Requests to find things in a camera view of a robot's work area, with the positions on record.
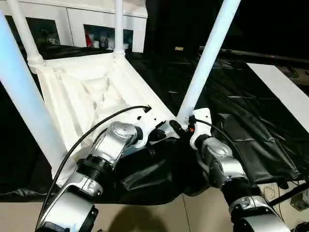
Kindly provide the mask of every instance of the white pole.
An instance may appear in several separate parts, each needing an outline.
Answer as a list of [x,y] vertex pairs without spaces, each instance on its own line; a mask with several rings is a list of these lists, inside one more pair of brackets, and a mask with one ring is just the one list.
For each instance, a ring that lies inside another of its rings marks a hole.
[[115,0],[116,27],[115,27],[115,50],[116,55],[124,55],[124,29],[123,29],[123,0]]
[[17,27],[21,41],[23,42],[23,45],[25,47],[27,53],[28,65],[31,71],[33,73],[36,73],[35,67],[38,65],[43,65],[44,60],[42,56],[39,54],[37,46],[31,35],[26,18],[24,17],[20,9],[18,0],[7,0],[7,2],[11,8],[13,20]]
[[[1,83],[45,154],[54,175],[67,150],[45,107],[44,101],[1,10],[0,31]],[[73,163],[69,161],[59,181],[62,182],[67,178],[73,171],[73,168]]]
[[222,3],[201,59],[197,65],[197,69],[194,72],[190,86],[177,115],[178,122],[183,126],[188,124],[187,117],[192,115],[240,1],[241,0],[224,0]]

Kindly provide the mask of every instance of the wire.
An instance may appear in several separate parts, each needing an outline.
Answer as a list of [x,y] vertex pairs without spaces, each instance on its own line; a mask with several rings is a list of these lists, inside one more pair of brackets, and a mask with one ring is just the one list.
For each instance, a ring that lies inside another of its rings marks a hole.
[[100,138],[100,136],[101,136],[102,134],[104,134],[105,131],[107,131],[107,128],[105,128],[104,130],[102,130],[102,131],[97,135],[96,139],[93,141],[93,144],[95,144],[95,143],[98,141],[98,139]]
[[[235,145],[235,143],[233,142],[233,140],[231,140],[231,139],[229,138],[229,136],[223,132],[223,130],[219,129],[217,126],[215,126],[215,125],[213,125],[213,124],[211,124],[211,123],[209,123],[209,122],[196,119],[195,117],[190,117],[190,120],[194,120],[195,122],[204,123],[204,124],[206,124],[206,125],[208,125],[208,126],[210,126],[210,127],[215,128],[217,131],[219,131],[219,132],[230,142],[230,144],[233,146],[233,148],[235,149],[235,151],[238,153],[239,158],[241,159],[241,155],[240,155],[241,153],[240,153],[240,151],[239,151],[238,148],[236,147],[236,145]],[[254,181],[253,181],[253,179],[251,178],[251,176],[250,176],[250,175],[247,175],[247,177],[249,178],[249,180],[250,180],[251,183],[253,184]]]
[[60,176],[60,173],[64,167],[64,165],[66,164],[66,162],[68,161],[70,155],[72,154],[72,152],[76,149],[76,147],[81,143],[82,140],[84,140],[91,132],[93,132],[96,128],[98,128],[100,125],[102,125],[104,122],[110,120],[111,118],[123,113],[123,112],[126,112],[126,111],[129,111],[129,110],[133,110],[133,109],[139,109],[139,108],[142,108],[144,109],[144,111],[147,113],[148,111],[151,110],[151,107],[150,106],[143,106],[143,105],[138,105],[138,106],[132,106],[132,107],[129,107],[129,108],[126,108],[126,109],[123,109],[123,110],[120,110],[116,113],[114,113],[113,115],[111,116],[108,116],[107,118],[103,119],[102,121],[98,122],[96,125],[94,125],[90,130],[88,130],[84,135],[82,135],[78,140],[77,142],[72,146],[72,148],[67,152],[67,154],[65,155],[62,163],[60,164],[56,174],[55,174],[55,177],[53,179],[53,182],[47,192],[47,195],[44,199],[44,202],[43,202],[43,205],[42,205],[42,208],[40,210],[40,214],[39,214],[39,218],[38,218],[38,221],[37,221],[37,225],[36,225],[36,229],[38,228],[39,226],[39,223],[40,223],[40,220],[43,216],[43,212],[44,212],[44,209],[46,208],[47,206],[47,203],[48,203],[48,200],[51,196],[51,193],[52,193],[52,189],[53,187],[56,185],[56,182]]
[[[279,188],[279,185],[278,185],[278,184],[277,184],[277,187],[278,187],[278,197],[280,197],[280,188]],[[282,221],[285,223],[285,221],[284,221],[284,219],[283,219],[283,216],[282,216],[281,203],[278,204],[278,207],[279,207],[280,217],[281,217]]]
[[291,181],[293,184],[295,184],[296,186],[299,186],[299,182],[295,183],[294,181]]
[[219,129],[217,126],[215,126],[215,125],[213,125],[213,124],[211,124],[211,123],[209,123],[209,122],[206,122],[206,121],[203,121],[203,120],[199,120],[199,119],[195,119],[195,120],[196,120],[196,122],[201,122],[201,123],[204,123],[204,124],[206,124],[206,125],[208,125],[208,126],[210,126],[210,127],[215,128],[217,131],[219,131],[219,132],[230,142],[230,144],[234,147],[234,149],[239,153],[238,148],[236,147],[236,145],[235,145],[235,143],[233,142],[233,140],[231,140],[231,139],[227,136],[227,134],[225,134],[221,129]]

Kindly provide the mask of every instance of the beige floor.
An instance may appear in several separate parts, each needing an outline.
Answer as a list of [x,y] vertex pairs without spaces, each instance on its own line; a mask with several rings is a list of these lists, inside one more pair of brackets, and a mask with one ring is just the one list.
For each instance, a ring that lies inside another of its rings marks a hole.
[[[33,232],[41,205],[0,203],[0,231]],[[106,232],[232,232],[223,195],[213,188],[197,197],[181,195],[166,205],[97,204],[97,208],[99,216],[93,232],[100,229]],[[300,213],[291,208],[288,201],[282,203],[281,210],[290,227],[309,218],[309,210]]]

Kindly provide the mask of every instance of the black fabric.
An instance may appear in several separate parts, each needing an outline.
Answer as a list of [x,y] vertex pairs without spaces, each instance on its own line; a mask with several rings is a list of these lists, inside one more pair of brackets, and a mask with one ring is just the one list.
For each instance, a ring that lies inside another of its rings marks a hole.
[[[67,46],[41,51],[45,59],[104,52]],[[197,60],[179,53],[161,57],[129,53],[127,59],[177,114]],[[41,200],[51,184],[50,166],[1,88],[2,129],[6,136],[2,138],[0,201]],[[209,107],[213,123],[235,141],[241,152],[236,155],[257,183],[308,177],[308,134],[245,64],[216,63],[198,100],[197,108],[201,107]],[[170,138],[124,157],[115,170],[113,190],[99,202],[160,204],[182,192],[199,194],[208,184],[187,144]]]

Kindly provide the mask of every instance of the dark background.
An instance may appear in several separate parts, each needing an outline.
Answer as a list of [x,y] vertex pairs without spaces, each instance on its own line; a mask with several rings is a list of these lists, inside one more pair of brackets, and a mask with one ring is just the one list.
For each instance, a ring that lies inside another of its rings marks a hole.
[[[146,52],[195,55],[205,46],[222,0],[147,0]],[[242,0],[222,48],[309,58],[307,1]]]

